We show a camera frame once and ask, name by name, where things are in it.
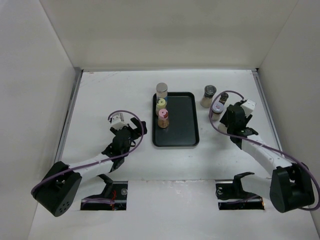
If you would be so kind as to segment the pink lid spice jar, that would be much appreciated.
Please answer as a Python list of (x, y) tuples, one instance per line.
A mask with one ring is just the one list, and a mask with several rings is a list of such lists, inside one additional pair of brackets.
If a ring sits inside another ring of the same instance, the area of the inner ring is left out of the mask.
[(163, 108), (159, 110), (157, 124), (162, 129), (165, 129), (169, 126), (169, 112), (167, 109)]

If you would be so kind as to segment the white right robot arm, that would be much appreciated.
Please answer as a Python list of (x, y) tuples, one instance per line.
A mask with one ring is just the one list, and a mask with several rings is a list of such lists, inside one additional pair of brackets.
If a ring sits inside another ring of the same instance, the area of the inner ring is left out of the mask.
[(251, 118), (251, 110), (245, 107), (245, 103), (237, 102), (227, 107), (220, 125), (225, 127), (225, 135), (253, 157), (271, 178), (261, 178), (252, 172), (235, 175), (233, 194), (238, 198), (248, 193), (267, 198), (280, 213), (306, 209), (315, 202), (313, 178), (308, 167), (266, 145), (257, 131), (247, 127)]

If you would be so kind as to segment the silver lid spice jar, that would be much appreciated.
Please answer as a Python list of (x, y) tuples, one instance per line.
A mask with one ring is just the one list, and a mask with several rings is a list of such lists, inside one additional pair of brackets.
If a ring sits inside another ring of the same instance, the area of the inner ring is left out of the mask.
[(164, 82), (160, 82), (156, 85), (156, 97), (158, 99), (166, 99), (168, 97), (168, 86)]

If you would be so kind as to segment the spice jar dark round lid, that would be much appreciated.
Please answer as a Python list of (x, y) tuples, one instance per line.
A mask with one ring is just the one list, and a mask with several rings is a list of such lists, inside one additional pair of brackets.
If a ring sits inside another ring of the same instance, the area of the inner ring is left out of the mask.
[(200, 101), (203, 108), (209, 108), (213, 101), (213, 96), (216, 94), (217, 88), (213, 85), (206, 85), (204, 87), (204, 94)]

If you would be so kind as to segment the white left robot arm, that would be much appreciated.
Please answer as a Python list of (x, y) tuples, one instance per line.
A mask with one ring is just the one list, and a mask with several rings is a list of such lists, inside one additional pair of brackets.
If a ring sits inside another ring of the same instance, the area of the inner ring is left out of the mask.
[(32, 197), (54, 217), (59, 217), (72, 205), (81, 183), (95, 177), (108, 180), (106, 174), (117, 170), (139, 146), (140, 142), (136, 140), (141, 141), (148, 132), (145, 121), (136, 117), (130, 120), (135, 128), (126, 123), (121, 128), (112, 125), (110, 131), (114, 138), (97, 156), (70, 165), (56, 162), (42, 181), (33, 187)]

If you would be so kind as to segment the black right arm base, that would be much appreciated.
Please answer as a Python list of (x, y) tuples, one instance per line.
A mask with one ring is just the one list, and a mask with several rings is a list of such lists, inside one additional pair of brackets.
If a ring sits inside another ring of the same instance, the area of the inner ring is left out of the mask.
[(253, 172), (237, 174), (232, 180), (218, 180), (215, 183), (215, 195), (218, 209), (221, 211), (264, 210), (263, 198), (243, 190), (241, 179), (254, 175)]

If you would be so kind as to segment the black cap white powder bottle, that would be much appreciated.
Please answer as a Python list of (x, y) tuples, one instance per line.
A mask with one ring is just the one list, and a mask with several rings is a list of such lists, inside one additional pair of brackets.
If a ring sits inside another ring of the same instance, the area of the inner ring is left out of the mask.
[(222, 121), (220, 121), (218, 124), (218, 130), (227, 134), (228, 133), (228, 124), (225, 124)]

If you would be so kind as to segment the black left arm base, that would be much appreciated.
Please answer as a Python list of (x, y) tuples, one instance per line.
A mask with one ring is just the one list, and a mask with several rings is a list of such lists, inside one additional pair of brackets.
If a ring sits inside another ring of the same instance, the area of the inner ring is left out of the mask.
[(98, 175), (105, 183), (100, 194), (83, 198), (81, 211), (125, 211), (127, 209), (128, 181), (113, 181), (105, 174)]

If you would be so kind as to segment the yellow lid spice jar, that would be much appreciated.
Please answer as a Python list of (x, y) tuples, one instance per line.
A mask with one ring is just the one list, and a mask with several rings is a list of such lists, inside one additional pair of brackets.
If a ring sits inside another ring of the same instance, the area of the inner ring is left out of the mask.
[(155, 114), (158, 116), (159, 111), (162, 109), (166, 109), (167, 102), (164, 98), (158, 98), (155, 105)]

